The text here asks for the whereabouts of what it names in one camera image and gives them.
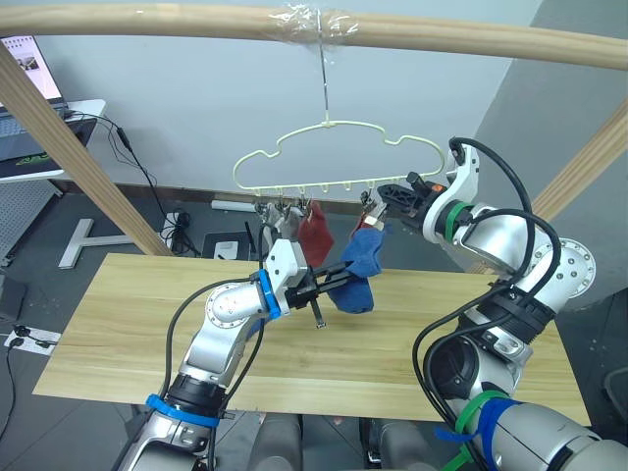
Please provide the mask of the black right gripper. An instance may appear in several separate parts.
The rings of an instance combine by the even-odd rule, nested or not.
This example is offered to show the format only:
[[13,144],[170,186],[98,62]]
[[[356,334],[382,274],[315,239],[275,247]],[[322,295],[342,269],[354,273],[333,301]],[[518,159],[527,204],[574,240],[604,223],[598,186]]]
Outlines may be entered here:
[[382,184],[377,188],[387,205],[387,216],[408,222],[416,229],[422,229],[427,213],[436,199],[445,192],[440,183],[424,181],[416,172],[410,172],[406,181],[412,190],[396,184]]

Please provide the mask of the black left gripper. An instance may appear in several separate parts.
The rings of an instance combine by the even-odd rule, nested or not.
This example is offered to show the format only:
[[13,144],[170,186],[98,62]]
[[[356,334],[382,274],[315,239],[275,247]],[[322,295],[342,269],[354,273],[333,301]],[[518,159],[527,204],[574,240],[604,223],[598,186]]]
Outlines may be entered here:
[[290,309],[301,309],[318,297],[318,294],[346,286],[356,280],[347,267],[349,262],[309,268],[300,282],[286,290],[286,301]]

